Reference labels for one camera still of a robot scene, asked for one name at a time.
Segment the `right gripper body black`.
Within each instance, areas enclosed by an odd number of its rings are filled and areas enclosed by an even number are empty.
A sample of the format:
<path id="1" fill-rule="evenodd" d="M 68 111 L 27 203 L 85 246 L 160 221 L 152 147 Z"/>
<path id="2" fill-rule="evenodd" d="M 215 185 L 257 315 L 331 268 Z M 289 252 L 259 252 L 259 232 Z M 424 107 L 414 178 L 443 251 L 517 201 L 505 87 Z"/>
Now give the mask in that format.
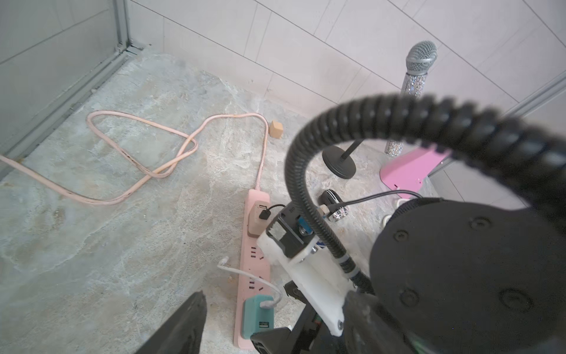
<path id="1" fill-rule="evenodd" d="M 251 343 L 254 348 L 263 354 L 347 353 L 343 336 L 336 337 L 330 333 L 327 325 L 298 286 L 290 281 L 284 286 L 284 290 L 287 296 L 303 302 L 305 308 L 292 330 L 287 327 L 279 327 L 252 335 Z"/>

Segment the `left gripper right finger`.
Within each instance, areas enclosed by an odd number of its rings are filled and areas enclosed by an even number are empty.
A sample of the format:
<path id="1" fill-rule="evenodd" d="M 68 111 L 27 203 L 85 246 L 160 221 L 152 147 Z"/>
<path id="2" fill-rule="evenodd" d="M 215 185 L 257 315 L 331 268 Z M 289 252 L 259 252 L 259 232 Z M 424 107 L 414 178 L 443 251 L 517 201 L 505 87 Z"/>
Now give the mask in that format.
<path id="1" fill-rule="evenodd" d="M 343 315 L 343 339 L 348 353 L 416 352 L 375 296 L 349 292 Z"/>

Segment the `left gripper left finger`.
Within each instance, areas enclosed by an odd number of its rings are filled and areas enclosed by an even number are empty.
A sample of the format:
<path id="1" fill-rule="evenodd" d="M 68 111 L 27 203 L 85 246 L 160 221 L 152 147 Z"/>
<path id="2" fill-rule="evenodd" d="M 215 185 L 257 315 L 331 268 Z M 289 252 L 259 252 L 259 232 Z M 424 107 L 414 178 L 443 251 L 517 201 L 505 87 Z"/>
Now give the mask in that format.
<path id="1" fill-rule="evenodd" d="M 136 351 L 136 354 L 199 353 L 206 315 L 206 296 L 202 291 L 197 291 Z"/>

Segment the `teal power adapter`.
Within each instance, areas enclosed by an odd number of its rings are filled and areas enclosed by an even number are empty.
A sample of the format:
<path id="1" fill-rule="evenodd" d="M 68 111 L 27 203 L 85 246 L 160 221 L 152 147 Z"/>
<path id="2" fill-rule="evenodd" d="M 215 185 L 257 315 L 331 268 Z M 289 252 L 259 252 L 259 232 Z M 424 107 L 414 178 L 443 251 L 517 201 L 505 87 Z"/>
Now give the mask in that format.
<path id="1" fill-rule="evenodd" d="M 248 298 L 243 303 L 241 327 L 243 339 L 250 339 L 255 333 L 274 329 L 274 309 L 261 307 L 263 302 L 272 302 L 273 300 L 272 296 L 258 294 Z"/>

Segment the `black electric shaver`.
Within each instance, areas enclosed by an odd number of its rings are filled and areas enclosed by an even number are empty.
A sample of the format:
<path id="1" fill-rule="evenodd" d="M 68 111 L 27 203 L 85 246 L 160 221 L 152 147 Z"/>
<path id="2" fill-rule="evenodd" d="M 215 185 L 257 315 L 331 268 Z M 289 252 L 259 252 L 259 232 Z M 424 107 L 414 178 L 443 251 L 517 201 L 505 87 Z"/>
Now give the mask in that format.
<path id="1" fill-rule="evenodd" d="M 334 190 L 324 190 L 321 195 L 318 196 L 318 204 L 325 205 L 331 212 L 327 215 L 327 218 L 329 218 L 330 221 L 340 221 L 341 219 L 346 218 L 349 214 L 346 206 L 335 207 L 336 204 L 340 203 L 343 203 L 343 200 Z"/>

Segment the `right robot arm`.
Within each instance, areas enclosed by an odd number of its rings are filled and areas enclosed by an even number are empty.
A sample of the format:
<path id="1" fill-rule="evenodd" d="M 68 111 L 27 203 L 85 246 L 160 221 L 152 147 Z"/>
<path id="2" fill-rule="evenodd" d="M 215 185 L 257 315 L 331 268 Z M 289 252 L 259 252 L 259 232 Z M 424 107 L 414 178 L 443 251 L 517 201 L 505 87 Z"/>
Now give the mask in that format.
<path id="1" fill-rule="evenodd" d="M 529 203 L 505 210 L 413 194 L 377 236 L 368 273 L 315 203 L 307 168 L 351 140 L 451 152 Z M 287 152 L 290 196 L 259 237 L 305 304 L 292 328 L 251 336 L 260 353 L 563 353 L 565 139 L 473 102 L 372 95 L 308 122 Z"/>

